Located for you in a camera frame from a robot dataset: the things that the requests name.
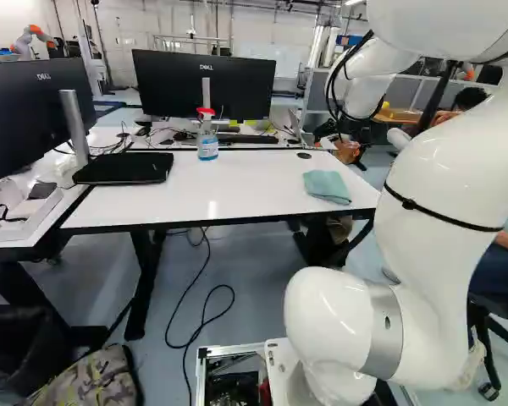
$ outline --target dell monitor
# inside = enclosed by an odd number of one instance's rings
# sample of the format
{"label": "dell monitor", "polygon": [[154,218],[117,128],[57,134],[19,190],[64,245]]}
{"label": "dell monitor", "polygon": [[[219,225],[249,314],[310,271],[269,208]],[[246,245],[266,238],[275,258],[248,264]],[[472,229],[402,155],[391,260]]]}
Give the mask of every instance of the dell monitor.
{"label": "dell monitor", "polygon": [[275,61],[132,50],[143,112],[192,118],[203,107],[202,78],[211,78],[216,118],[269,117]]}
{"label": "dell monitor", "polygon": [[62,89],[76,90],[88,133],[97,116],[82,59],[0,63],[0,178],[69,140]]}

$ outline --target hand sanitizer bottle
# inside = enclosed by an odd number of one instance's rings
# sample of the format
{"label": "hand sanitizer bottle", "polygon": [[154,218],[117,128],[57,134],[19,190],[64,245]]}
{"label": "hand sanitizer bottle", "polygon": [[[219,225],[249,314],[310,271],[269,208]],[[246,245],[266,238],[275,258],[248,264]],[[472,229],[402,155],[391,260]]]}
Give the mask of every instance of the hand sanitizer bottle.
{"label": "hand sanitizer bottle", "polygon": [[197,135],[197,156],[200,161],[211,161],[218,158],[218,138],[211,131],[211,118],[215,113],[211,108],[204,107],[197,108],[197,112],[203,116]]}

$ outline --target backpack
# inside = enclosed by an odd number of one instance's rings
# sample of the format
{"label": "backpack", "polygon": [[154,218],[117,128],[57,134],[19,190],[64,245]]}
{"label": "backpack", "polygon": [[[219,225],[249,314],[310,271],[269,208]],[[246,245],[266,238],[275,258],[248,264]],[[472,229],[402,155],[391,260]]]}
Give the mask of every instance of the backpack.
{"label": "backpack", "polygon": [[81,358],[18,406],[136,406],[141,392],[127,347],[111,345]]}

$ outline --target chair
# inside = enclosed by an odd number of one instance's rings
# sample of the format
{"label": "chair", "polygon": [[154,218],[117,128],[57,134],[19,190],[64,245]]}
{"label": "chair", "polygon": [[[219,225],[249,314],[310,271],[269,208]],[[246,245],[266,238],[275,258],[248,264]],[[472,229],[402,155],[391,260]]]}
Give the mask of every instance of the chair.
{"label": "chair", "polygon": [[474,294],[468,296],[468,320],[469,326],[475,326],[478,339],[485,345],[486,357],[483,361],[488,372],[489,382],[484,383],[478,389],[484,398],[493,402],[499,395],[502,385],[494,365],[493,351],[489,339],[489,330],[508,343],[508,330],[499,324],[490,314],[508,320],[508,304],[496,299],[485,298]]}

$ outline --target white robotic arm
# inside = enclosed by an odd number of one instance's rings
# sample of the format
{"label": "white robotic arm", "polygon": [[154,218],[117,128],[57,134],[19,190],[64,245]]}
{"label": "white robotic arm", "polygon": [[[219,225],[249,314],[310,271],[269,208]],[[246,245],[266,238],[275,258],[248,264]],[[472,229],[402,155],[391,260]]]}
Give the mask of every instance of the white robotic arm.
{"label": "white robotic arm", "polygon": [[329,70],[324,90],[332,98],[331,78],[335,76],[335,96],[344,101],[345,113],[355,119],[369,118],[384,97],[395,74],[415,63],[420,55],[394,48],[379,38],[369,40],[341,69],[347,52]]}
{"label": "white robotic arm", "polygon": [[[396,49],[508,66],[508,0],[475,4],[369,0],[367,14]],[[317,400],[362,403],[376,378],[451,384],[468,353],[468,284],[507,217],[508,68],[486,102],[414,138],[391,168],[374,232],[399,286],[324,268],[290,281],[286,331]]]}

